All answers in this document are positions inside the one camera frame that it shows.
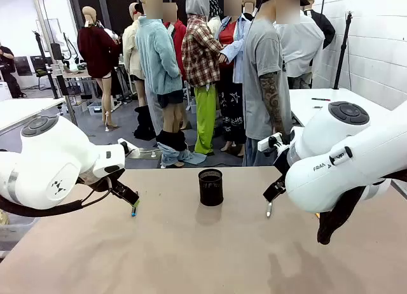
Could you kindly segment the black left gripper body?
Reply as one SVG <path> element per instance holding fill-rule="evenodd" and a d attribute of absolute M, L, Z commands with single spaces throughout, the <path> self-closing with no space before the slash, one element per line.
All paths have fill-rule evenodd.
<path fill-rule="evenodd" d="M 100 179 L 93 185 L 93 189 L 96 192 L 107 192 L 110 190 L 113 194 L 117 196 L 123 196 L 125 193 L 125 185 L 122 184 L 119 179 L 123 175 L 125 170 L 118 170 L 106 177 Z"/>

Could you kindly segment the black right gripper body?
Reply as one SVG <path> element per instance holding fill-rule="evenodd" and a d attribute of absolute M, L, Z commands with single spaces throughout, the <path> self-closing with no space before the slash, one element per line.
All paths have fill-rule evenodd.
<path fill-rule="evenodd" d="M 273 166 L 281 173 L 279 180 L 285 180 L 286 174 L 290 168 L 290 165 L 287 161 L 287 154 L 289 152 L 289 145 L 277 143 L 275 146 L 277 151 L 277 158 L 273 163 Z"/>

